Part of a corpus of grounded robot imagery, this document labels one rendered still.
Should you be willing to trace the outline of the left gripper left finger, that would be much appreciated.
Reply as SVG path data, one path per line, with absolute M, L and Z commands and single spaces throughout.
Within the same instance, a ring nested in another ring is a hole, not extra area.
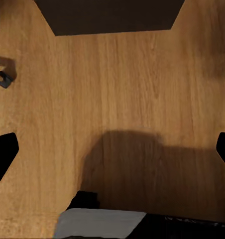
M 0 181 L 19 151 L 14 132 L 0 136 Z

